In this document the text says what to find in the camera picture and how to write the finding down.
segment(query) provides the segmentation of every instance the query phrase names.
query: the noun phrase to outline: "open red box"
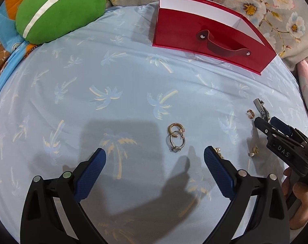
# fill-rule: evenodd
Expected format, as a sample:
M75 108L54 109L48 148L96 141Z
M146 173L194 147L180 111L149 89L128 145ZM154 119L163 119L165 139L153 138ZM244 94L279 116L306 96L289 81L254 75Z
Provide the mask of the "open red box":
M276 56L247 18L209 0L159 0L153 46L217 58L259 75Z

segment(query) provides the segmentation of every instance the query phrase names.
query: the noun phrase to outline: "silver rivet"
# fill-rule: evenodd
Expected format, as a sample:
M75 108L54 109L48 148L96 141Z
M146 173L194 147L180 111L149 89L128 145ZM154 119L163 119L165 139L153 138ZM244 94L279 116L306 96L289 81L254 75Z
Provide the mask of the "silver rivet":
M63 173L63 177L64 178L69 178L72 175L72 173L70 171L66 171Z
M238 174L242 177L246 177L247 172L245 170L239 170Z
M270 174L269 178L272 179L273 181L277 180L277 176L275 174Z
M38 181L40 181L40 179L41 179L40 176L35 176L35 177L33 178L33 181L34 181L34 182L38 182Z

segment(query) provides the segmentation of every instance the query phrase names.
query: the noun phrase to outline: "blue rubber tip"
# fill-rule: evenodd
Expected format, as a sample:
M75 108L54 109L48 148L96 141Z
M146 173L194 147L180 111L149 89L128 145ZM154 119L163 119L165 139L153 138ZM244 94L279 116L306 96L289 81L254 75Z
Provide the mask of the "blue rubber tip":
M274 126L275 128L277 128L280 132L282 132L285 136L291 136L292 135L292 131L289 128L288 125L286 125L284 122L282 122L281 120L279 120L277 117L272 117L270 120L270 124L272 126Z
M222 159L212 150L213 147L205 149L204 161L223 196L232 201L235 197L234 180L223 166Z
M76 182L74 198L78 203L88 197L105 164L106 152L100 149Z

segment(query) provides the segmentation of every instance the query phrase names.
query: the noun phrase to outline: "bed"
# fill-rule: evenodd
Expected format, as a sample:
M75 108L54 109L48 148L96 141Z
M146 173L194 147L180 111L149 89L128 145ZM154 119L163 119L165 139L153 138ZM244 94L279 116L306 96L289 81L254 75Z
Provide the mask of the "bed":
M246 115L249 109L259 115L256 98L271 116L308 136L298 83L280 57L259 76L152 47L157 8L109 8L88 26L33 50L6 81L0 92L0 220L16 241L32 178L58 177L102 147L107 164L81 204L109 244L202 243L229 203L202 162L204 148L220 147L251 175L282 177L284 163ZM173 122L185 128L178 153L167 139ZM255 145L259 155L250 158Z

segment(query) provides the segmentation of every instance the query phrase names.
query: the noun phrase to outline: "brown leather handle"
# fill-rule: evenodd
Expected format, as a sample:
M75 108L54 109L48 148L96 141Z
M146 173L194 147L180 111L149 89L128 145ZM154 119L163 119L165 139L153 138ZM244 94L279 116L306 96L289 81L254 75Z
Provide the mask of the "brown leather handle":
M247 48L231 50L231 49L227 49L227 48L217 45L216 43L212 41L212 39L214 39L214 36L211 34L209 30L199 31L196 37L198 40L207 40L207 48L213 53L223 56L223 57L232 57L232 56L248 57L251 55L251 50Z

